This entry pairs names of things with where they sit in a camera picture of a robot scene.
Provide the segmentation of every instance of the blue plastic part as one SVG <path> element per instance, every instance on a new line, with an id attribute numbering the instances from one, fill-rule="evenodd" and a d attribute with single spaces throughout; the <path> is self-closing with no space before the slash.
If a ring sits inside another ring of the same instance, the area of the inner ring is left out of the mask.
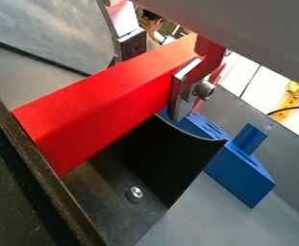
<path id="1" fill-rule="evenodd" d="M 232 142 L 250 156 L 266 137 L 266 134 L 248 123 Z"/>
<path id="2" fill-rule="evenodd" d="M 228 139 L 207 164 L 204 171 L 244 204 L 254 208 L 276 185 L 276 182 L 252 154 L 266 138 L 264 133 L 251 124 L 247 124 L 234 138 L 198 112 L 192 112 L 178 123 L 168 118 L 166 109 L 158 115 L 194 135 L 210 139 Z"/>

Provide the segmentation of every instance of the bolt head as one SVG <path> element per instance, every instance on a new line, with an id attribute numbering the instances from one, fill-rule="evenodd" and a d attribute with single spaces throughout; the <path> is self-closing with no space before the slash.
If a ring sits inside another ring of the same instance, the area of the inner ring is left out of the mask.
<path id="1" fill-rule="evenodd" d="M 133 204 L 137 204 L 140 202 L 143 196 L 144 194 L 142 189 L 135 186 L 131 187 L 129 190 L 125 192 L 125 198 Z"/>
<path id="2" fill-rule="evenodd" d="M 196 84 L 194 95 L 198 96 L 202 100 L 207 101 L 215 92 L 215 88 L 215 85 L 202 80 Z"/>

